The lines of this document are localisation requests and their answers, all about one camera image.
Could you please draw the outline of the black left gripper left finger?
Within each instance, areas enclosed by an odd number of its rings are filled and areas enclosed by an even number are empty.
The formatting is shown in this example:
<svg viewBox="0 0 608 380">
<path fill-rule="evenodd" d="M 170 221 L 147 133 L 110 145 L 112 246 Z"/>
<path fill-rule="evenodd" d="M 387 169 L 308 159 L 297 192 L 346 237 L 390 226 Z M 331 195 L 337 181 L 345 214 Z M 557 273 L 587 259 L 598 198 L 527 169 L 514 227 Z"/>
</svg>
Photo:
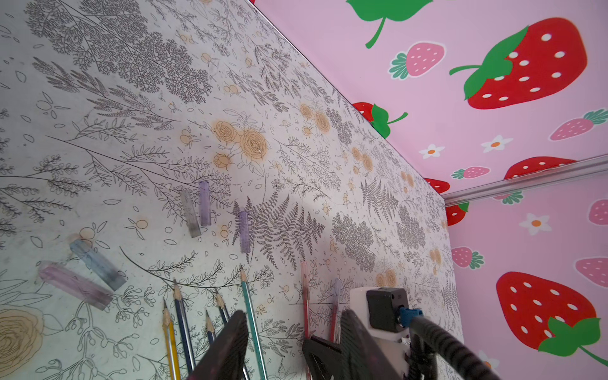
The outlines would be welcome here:
<svg viewBox="0 0 608 380">
<path fill-rule="evenodd" d="M 248 338 L 246 313 L 237 310 L 187 380 L 242 379 Z"/>
</svg>

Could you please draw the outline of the clear grey pencil cap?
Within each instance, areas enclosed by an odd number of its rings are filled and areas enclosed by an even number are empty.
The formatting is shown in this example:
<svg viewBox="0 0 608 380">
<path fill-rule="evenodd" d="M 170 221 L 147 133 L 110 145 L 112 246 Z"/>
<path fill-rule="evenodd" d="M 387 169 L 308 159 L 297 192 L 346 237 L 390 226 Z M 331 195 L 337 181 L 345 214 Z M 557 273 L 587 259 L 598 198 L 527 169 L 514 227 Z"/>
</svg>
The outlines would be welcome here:
<svg viewBox="0 0 608 380">
<path fill-rule="evenodd" d="M 190 192 L 186 188 L 180 190 L 180 200 L 185 213 L 185 221 L 188 227 L 188 232 L 192 238 L 201 236 L 200 225 L 196 217 L 196 210 L 193 201 L 190 197 Z"/>
</svg>

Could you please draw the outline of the yellow pencil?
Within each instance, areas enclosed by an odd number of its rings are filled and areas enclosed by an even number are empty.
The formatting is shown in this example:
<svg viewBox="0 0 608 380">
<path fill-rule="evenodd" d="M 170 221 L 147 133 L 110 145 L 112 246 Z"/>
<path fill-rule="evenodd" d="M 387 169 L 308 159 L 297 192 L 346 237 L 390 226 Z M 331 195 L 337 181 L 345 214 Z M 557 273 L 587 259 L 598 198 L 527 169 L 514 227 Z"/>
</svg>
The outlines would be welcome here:
<svg viewBox="0 0 608 380">
<path fill-rule="evenodd" d="M 181 369 L 175 340 L 174 323 L 172 322 L 166 302 L 163 302 L 162 328 L 166 339 L 170 378 L 172 380 L 181 380 Z"/>
</svg>

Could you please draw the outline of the clear pink pencil cap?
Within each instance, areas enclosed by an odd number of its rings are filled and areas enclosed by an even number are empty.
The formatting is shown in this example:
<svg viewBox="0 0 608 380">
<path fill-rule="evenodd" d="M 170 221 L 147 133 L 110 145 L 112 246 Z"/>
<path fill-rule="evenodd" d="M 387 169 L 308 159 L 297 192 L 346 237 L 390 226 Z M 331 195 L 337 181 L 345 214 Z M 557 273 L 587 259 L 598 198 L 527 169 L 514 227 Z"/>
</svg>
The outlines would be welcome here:
<svg viewBox="0 0 608 380">
<path fill-rule="evenodd" d="M 41 264 L 38 275 L 44 282 L 98 310 L 106 309 L 112 302 L 110 291 L 57 263 Z"/>
</svg>

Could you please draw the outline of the red striped pencil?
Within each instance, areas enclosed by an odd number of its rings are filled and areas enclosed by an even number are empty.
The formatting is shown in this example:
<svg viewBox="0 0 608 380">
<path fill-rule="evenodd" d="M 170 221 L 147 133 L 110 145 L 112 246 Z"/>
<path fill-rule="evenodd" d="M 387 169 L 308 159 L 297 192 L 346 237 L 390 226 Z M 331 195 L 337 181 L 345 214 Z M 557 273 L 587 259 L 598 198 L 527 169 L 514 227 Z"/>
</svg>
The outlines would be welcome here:
<svg viewBox="0 0 608 380">
<path fill-rule="evenodd" d="M 333 283 L 333 299 L 332 299 L 332 310 L 330 320 L 330 331 L 329 338 L 333 343 L 337 343 L 337 315 L 340 309 L 340 294 L 341 294 L 342 283 L 339 278 L 336 278 Z"/>
<path fill-rule="evenodd" d="M 310 288 L 309 288 L 309 269 L 308 263 L 302 261 L 300 265 L 301 269 L 301 282 L 302 282 L 302 307 L 304 316 L 304 337 L 310 339 Z"/>
</svg>

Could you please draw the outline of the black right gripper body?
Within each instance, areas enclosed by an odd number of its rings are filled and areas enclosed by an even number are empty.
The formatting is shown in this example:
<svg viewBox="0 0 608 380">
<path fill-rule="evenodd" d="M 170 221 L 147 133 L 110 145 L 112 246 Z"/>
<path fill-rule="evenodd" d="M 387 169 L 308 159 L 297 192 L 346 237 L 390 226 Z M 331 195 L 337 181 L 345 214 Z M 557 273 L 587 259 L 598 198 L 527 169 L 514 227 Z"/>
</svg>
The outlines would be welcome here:
<svg viewBox="0 0 608 380">
<path fill-rule="evenodd" d="M 336 344 L 313 336 L 302 352 L 311 379 L 405 379 L 374 338 Z"/>
</svg>

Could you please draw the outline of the dark blue striped pencil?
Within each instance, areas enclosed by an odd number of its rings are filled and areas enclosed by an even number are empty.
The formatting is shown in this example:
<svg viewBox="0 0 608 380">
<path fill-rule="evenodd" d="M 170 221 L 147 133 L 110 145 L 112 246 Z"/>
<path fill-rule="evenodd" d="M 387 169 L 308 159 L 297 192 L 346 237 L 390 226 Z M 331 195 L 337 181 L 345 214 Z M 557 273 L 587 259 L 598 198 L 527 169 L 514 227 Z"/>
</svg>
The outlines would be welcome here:
<svg viewBox="0 0 608 380">
<path fill-rule="evenodd" d="M 177 281 L 174 280 L 174 305 L 177 313 L 177 321 L 179 324 L 180 335 L 181 335 L 181 343 L 184 348 L 184 355 L 186 366 L 188 369 L 188 373 L 193 373 L 196 362 L 195 362 L 195 354 L 193 351 L 193 343 L 190 336 L 188 320 L 185 310 L 184 299 L 181 294 L 181 290 L 177 284 Z"/>
</svg>

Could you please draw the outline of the clear purple pencil cap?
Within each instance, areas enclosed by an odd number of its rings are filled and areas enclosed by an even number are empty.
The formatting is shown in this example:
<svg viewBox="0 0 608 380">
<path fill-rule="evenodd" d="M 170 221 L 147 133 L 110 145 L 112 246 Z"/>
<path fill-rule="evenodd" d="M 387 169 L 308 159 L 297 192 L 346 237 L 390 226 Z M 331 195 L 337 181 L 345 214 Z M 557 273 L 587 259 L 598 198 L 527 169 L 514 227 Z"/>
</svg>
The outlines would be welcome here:
<svg viewBox="0 0 608 380">
<path fill-rule="evenodd" d="M 199 220 L 201 226 L 212 224 L 210 184 L 205 180 L 199 183 Z"/>
<path fill-rule="evenodd" d="M 250 225 L 249 225 L 248 212 L 245 212 L 245 211 L 239 212 L 238 220 L 239 220 L 240 250 L 244 254 L 250 254 L 251 253 L 251 243 L 250 243 Z"/>
</svg>

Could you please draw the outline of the clear blue pencil cap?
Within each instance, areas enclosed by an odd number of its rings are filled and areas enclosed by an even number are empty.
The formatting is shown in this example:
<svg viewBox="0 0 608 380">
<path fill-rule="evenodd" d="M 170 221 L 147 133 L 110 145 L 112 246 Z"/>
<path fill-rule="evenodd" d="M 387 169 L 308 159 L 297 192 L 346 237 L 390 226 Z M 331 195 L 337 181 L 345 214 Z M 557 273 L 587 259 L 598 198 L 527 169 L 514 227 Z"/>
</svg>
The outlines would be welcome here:
<svg viewBox="0 0 608 380">
<path fill-rule="evenodd" d="M 126 280 L 120 275 L 116 266 L 105 256 L 95 252 L 84 240 L 79 239 L 71 242 L 70 249 L 113 291 L 117 291 L 125 285 Z"/>
</svg>

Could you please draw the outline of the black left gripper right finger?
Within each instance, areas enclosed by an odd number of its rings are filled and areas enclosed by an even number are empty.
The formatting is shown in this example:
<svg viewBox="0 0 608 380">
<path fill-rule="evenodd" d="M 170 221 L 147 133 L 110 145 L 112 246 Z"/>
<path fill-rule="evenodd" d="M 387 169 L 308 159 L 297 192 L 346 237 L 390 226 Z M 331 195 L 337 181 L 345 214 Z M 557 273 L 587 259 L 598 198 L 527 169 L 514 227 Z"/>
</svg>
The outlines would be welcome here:
<svg viewBox="0 0 608 380">
<path fill-rule="evenodd" d="M 353 310 L 340 318 L 342 379 L 401 379 Z"/>
</svg>

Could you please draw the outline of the blue pencil with clear cap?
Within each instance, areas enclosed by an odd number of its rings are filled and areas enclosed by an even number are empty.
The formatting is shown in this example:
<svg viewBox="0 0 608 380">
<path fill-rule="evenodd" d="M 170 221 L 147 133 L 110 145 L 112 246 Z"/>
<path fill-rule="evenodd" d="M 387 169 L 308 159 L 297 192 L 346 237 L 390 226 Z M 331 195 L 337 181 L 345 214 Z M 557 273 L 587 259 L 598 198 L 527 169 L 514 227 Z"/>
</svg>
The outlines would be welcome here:
<svg viewBox="0 0 608 380">
<path fill-rule="evenodd" d="M 215 300 L 216 300 L 223 324 L 226 325 L 230 319 L 230 315 L 229 315 L 228 309 L 226 308 L 226 304 L 223 300 L 223 297 L 221 296 L 221 294 L 218 291 L 215 293 Z M 246 366 L 243 367 L 242 372 L 243 372 L 242 379 L 244 379 L 244 380 L 251 379 L 250 373 Z"/>
</svg>

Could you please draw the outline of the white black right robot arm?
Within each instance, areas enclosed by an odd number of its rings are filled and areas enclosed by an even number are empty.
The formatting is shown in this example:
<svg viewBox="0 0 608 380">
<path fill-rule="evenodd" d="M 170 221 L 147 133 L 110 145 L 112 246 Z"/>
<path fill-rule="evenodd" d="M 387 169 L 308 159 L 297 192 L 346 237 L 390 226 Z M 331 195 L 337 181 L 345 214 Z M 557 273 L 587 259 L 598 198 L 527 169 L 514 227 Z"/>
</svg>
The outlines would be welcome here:
<svg viewBox="0 0 608 380">
<path fill-rule="evenodd" d="M 498 379 L 463 343 L 425 317 L 415 317 L 408 378 L 436 376 L 436 357 L 441 356 L 463 379 Z M 362 321 L 351 311 L 341 316 L 338 345 L 313 336 L 304 340 L 302 352 L 313 379 L 403 379 L 373 340 Z"/>
</svg>

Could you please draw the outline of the short dark blue pencil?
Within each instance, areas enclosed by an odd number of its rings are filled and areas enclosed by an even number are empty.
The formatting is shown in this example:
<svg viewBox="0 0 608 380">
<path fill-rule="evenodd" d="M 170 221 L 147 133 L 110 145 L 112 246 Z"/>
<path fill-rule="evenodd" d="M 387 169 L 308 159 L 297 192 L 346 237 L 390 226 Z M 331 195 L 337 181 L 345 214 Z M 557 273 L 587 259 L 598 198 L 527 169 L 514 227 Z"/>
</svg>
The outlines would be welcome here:
<svg viewBox="0 0 608 380">
<path fill-rule="evenodd" d="M 213 321 L 207 311 L 205 311 L 206 319 L 206 334 L 209 345 L 212 345 L 215 341 L 215 327 Z"/>
</svg>

